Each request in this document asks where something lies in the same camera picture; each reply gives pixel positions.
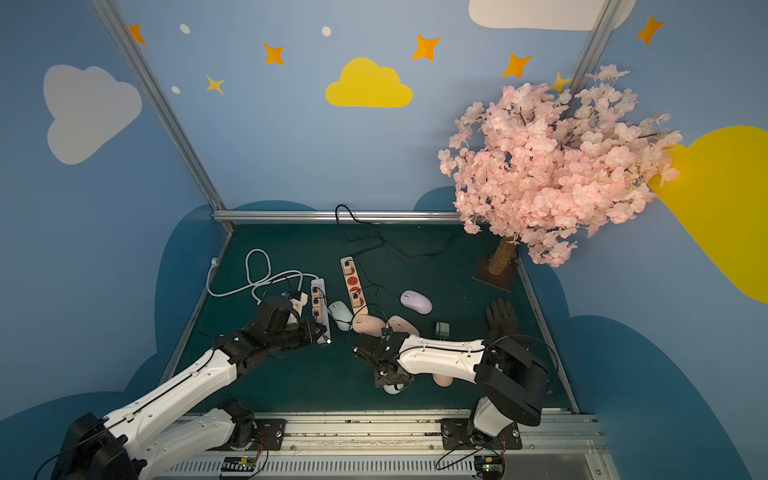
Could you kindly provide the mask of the pink wireless mouse front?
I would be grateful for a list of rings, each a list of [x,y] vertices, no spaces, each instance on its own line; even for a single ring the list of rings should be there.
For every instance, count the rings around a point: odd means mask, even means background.
[[[359,314],[352,320],[352,329],[358,334],[366,334],[380,338],[387,324],[380,318],[369,315]]]

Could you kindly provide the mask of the pink wireless mouse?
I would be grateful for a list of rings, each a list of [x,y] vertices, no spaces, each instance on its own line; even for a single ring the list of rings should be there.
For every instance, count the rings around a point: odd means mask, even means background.
[[[454,378],[453,377],[447,376],[447,375],[442,375],[442,374],[433,374],[432,378],[433,378],[435,384],[440,386],[440,387],[442,387],[442,388],[447,388],[447,387],[451,386],[453,384],[453,382],[454,382]]]
[[[358,334],[366,334],[380,338],[387,324],[380,318],[369,315],[359,314],[352,320],[352,329]]]

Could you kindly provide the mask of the light blue wireless mouse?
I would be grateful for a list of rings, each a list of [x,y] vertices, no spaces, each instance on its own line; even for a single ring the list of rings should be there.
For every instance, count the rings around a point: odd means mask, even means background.
[[[404,384],[384,385],[383,390],[390,395],[397,395],[402,392],[406,386]]]

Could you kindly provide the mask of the white power strip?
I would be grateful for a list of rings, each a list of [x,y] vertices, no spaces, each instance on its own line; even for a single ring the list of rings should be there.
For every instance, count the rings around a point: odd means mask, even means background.
[[[312,315],[317,323],[325,327],[325,332],[317,340],[317,343],[321,345],[330,345],[332,343],[332,339],[327,308],[325,281],[322,278],[312,280],[310,283],[310,293]]]

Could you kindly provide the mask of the green USB charger plug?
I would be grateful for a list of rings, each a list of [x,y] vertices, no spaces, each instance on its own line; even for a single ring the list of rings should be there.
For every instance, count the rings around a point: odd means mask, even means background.
[[[448,339],[450,337],[450,325],[445,322],[435,323],[435,336],[438,339]]]

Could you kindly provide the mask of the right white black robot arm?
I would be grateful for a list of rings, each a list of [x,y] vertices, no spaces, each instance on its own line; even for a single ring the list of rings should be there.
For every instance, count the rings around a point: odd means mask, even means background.
[[[373,368],[374,384],[390,394],[418,375],[437,375],[475,385],[481,398],[465,428],[473,440],[491,440],[512,424],[541,423],[548,370],[506,335],[484,340],[432,340],[406,332],[382,337],[362,334],[353,349]]]

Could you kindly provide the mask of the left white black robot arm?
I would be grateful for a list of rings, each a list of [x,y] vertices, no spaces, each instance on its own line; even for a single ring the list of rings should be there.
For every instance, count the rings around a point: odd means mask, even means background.
[[[211,448],[262,448],[253,413],[230,399],[201,419],[176,420],[262,364],[271,353],[312,345],[326,327],[313,319],[269,329],[251,322],[143,397],[98,418],[87,413],[68,429],[53,457],[54,479],[152,479]]]

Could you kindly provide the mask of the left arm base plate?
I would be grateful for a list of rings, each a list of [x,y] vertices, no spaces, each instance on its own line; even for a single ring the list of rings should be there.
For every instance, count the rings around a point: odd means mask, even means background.
[[[282,448],[287,421],[285,419],[251,419],[239,421],[228,448],[231,450],[278,451]]]

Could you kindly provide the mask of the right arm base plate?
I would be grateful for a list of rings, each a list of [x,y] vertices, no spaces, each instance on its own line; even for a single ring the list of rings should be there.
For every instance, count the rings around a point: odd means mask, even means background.
[[[492,437],[474,427],[468,418],[443,418],[440,435],[445,450],[473,450],[480,447],[494,450],[521,450],[522,437],[516,422],[507,425]]]

